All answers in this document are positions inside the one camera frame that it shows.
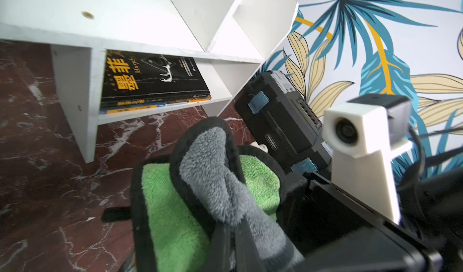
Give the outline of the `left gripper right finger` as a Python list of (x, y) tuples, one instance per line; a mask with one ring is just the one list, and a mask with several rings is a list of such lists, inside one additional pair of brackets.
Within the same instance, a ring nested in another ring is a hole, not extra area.
[(249, 223), (244, 217), (235, 227), (235, 256), (237, 272), (265, 272)]

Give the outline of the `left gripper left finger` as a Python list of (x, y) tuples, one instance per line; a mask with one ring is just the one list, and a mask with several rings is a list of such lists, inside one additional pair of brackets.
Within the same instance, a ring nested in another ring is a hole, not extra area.
[(217, 223), (209, 243), (204, 272), (229, 272), (231, 230), (225, 223)]

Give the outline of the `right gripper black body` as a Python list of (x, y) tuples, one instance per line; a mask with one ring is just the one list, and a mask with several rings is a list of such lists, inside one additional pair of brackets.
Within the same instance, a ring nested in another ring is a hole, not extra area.
[(438, 272), (439, 252), (319, 176), (290, 172), (280, 224), (303, 255), (293, 272)]

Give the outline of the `grey and green microfibre cloth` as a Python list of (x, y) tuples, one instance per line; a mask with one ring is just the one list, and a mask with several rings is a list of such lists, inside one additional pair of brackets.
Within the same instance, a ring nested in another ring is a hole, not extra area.
[(303, 260), (277, 216), (285, 172), (268, 153), (239, 146), (229, 125), (209, 117), (188, 129), (169, 155), (133, 173), (130, 205), (107, 208), (106, 223), (131, 221), (135, 247), (123, 272), (202, 272), (217, 223), (231, 230), (245, 217), (266, 272), (288, 272)]

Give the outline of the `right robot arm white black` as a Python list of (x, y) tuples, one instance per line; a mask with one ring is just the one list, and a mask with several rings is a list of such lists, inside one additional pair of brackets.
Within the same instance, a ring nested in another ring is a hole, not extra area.
[(340, 177), (353, 184), (343, 193), (334, 180), (314, 173), (299, 179), (290, 202), (277, 216), (285, 232), (308, 257), (299, 272), (460, 272), (463, 269), (463, 171), (457, 168), (418, 180), (416, 173), (461, 152), (454, 149), (421, 158), (405, 172), (393, 195), (401, 198), (404, 218), (386, 219), (361, 196), (379, 199), (379, 169), (361, 158), (361, 169), (342, 165)]

